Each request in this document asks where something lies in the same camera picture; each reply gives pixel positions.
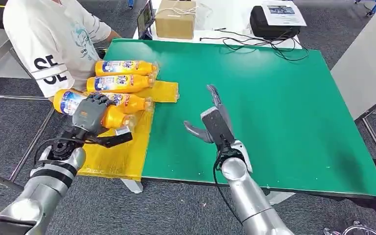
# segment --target yellow plastic bottle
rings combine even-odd
[[[114,75],[90,77],[87,79],[88,92],[132,93],[153,87],[155,76],[148,75]]]
[[[124,93],[102,93],[110,100],[114,101],[116,106],[121,108],[125,114],[134,114],[140,110],[153,111],[152,98],[140,98],[135,94]]]
[[[143,60],[112,60],[97,61],[96,76],[157,73],[158,66]]]
[[[72,90],[59,90],[54,96],[54,109],[60,113],[73,115],[80,102],[86,96]],[[119,129],[122,126],[128,126],[133,130],[136,124],[135,116],[126,115],[118,106],[110,105],[101,121],[101,125],[108,129]]]

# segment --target white t-shirt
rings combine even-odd
[[[85,91],[100,60],[93,43],[111,29],[77,0],[9,0],[3,25],[16,53],[45,97],[71,87]]]

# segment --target white table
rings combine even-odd
[[[362,120],[376,144],[367,120],[376,114],[376,13],[331,70],[354,120]]]
[[[162,0],[152,0],[153,9],[157,10]],[[250,13],[254,6],[261,5],[262,0],[196,0],[197,9],[196,23],[194,29],[194,38],[192,40],[174,39],[174,38],[159,38],[156,35],[155,23],[151,26],[153,40],[168,41],[168,42],[187,42],[187,43],[209,43],[209,44],[223,44],[222,40],[204,39],[202,37],[220,38],[231,37],[238,40],[245,40],[247,37],[238,36],[231,33],[224,33],[215,31],[215,29],[226,28],[225,31],[236,32],[239,34],[255,37],[250,29]],[[139,38],[138,29],[136,28],[134,39]],[[258,41],[249,41],[249,43],[257,43]],[[233,40],[226,40],[230,45],[240,45]],[[277,47],[283,48],[297,48],[302,47],[294,43],[292,39],[287,39]]]

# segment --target bottle label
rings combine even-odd
[[[116,94],[116,93],[103,93],[103,94],[107,96],[109,100],[112,100],[116,104],[116,106],[119,106],[119,105],[128,106],[129,105],[129,99],[130,99],[129,94]]]
[[[123,60],[123,61],[103,61],[103,72],[123,72],[138,70],[139,61]]]
[[[65,92],[63,98],[61,99],[61,112],[63,114],[73,115],[74,112],[77,110],[78,105],[80,102],[85,99],[86,97],[74,92]]]
[[[133,75],[96,77],[94,89],[96,91],[114,90],[117,86],[124,87],[128,84],[133,86]]]

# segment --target paper sheet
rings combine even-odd
[[[306,26],[301,12],[292,1],[264,1],[261,6],[268,25]]]

